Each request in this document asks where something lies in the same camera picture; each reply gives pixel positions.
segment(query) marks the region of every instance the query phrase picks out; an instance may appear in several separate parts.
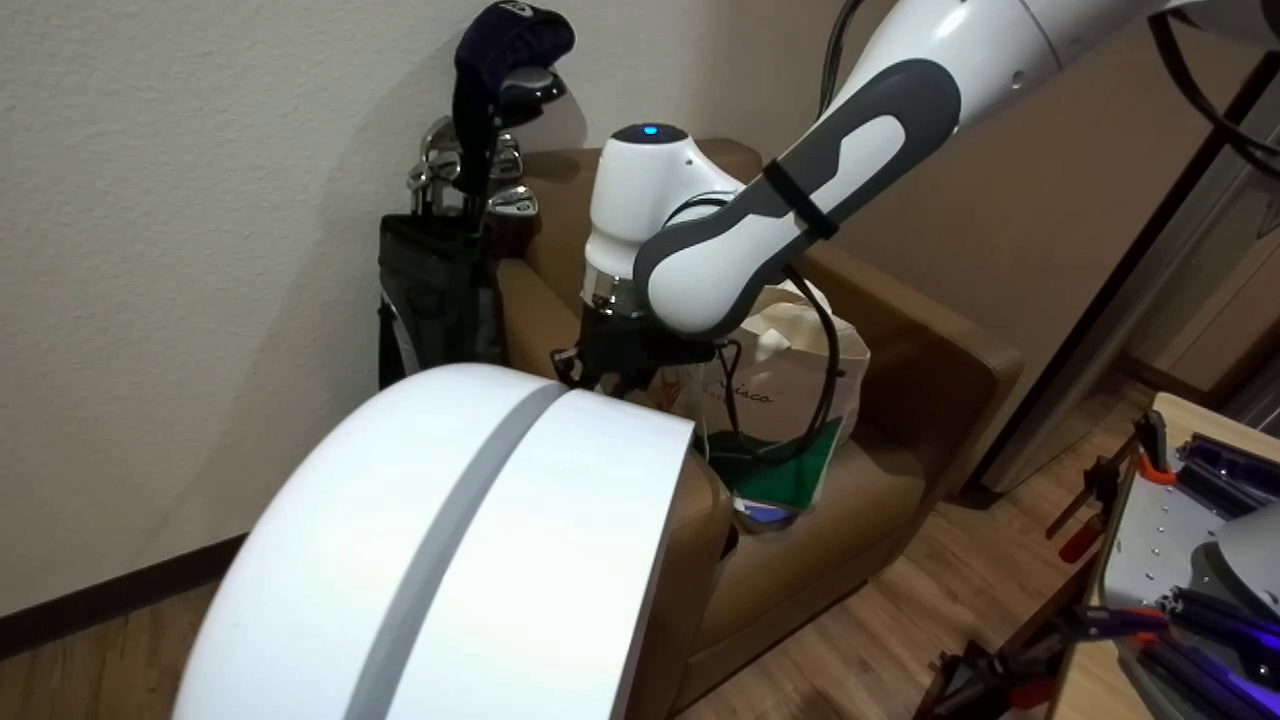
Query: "white curved object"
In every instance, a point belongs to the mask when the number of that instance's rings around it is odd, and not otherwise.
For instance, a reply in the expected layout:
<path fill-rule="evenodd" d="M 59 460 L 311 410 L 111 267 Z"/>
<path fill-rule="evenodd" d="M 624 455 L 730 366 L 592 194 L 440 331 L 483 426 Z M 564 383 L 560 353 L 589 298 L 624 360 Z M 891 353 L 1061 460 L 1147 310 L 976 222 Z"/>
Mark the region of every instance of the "white curved object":
<path fill-rule="evenodd" d="M 1225 524 L 1217 547 L 1233 577 L 1280 614 L 1280 503 Z"/>
<path fill-rule="evenodd" d="M 246 540 L 176 716 L 611 716 L 689 435 L 509 366 L 393 383 Z"/>

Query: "white wall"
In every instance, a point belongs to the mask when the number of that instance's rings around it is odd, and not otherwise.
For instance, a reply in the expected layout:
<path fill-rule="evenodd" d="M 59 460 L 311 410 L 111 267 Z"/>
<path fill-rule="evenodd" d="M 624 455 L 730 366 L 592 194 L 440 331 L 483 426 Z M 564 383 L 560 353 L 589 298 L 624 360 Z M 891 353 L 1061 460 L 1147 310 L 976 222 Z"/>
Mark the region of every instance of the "white wall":
<path fill-rule="evenodd" d="M 373 392 L 378 215 L 477 0 L 0 11 L 0 614 L 246 530 Z M 836 0 L 560 0 L 533 145 L 681 118 L 775 150 Z"/>

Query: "gray stripe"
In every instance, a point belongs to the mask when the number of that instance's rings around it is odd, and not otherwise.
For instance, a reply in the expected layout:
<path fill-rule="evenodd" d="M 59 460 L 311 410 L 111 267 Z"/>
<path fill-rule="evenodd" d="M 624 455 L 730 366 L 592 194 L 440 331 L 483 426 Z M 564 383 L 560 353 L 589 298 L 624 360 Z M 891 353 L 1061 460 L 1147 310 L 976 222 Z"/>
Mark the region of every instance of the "gray stripe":
<path fill-rule="evenodd" d="M 437 586 L 455 547 L 466 545 L 490 487 L 520 447 L 520 440 L 560 395 L 564 395 L 560 383 L 548 383 L 523 395 L 479 444 L 466 477 L 454 484 L 416 556 L 407 558 L 407 570 L 393 594 L 385 625 L 378 627 L 378 638 L 368 647 L 368 659 L 360 667 L 360 680 L 349 702 L 349 720 L 385 720 L 393 713 L 407 650 L 432 612 Z"/>

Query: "black bag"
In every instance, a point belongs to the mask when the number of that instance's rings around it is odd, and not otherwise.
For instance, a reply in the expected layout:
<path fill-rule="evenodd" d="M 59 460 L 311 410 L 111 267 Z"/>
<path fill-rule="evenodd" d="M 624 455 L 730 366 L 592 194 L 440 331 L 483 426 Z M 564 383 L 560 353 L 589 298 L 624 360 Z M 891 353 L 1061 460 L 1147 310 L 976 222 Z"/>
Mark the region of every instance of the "black bag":
<path fill-rule="evenodd" d="M 385 215 L 379 387 L 462 360 L 509 364 L 490 230 L 446 215 Z"/>

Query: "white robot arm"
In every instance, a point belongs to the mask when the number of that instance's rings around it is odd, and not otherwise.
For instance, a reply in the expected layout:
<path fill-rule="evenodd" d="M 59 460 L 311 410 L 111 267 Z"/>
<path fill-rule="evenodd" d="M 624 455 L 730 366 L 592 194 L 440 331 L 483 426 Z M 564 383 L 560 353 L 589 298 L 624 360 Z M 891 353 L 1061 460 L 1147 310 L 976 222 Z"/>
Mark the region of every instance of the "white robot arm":
<path fill-rule="evenodd" d="M 659 331 L 685 343 L 725 339 L 813 238 L 833 236 L 955 132 L 1009 108 L 1130 18 L 1160 11 L 1245 39 L 1280 39 L 1277 0 L 896 0 L 830 111 L 745 189 L 681 128 L 617 132 L 592 194 L 576 360 L 589 377 L 609 377 L 617 366 L 600 360 L 600 343 L 605 355 L 638 355 Z M 592 337 L 609 322 L 639 322 L 619 327 L 638 347 Z"/>

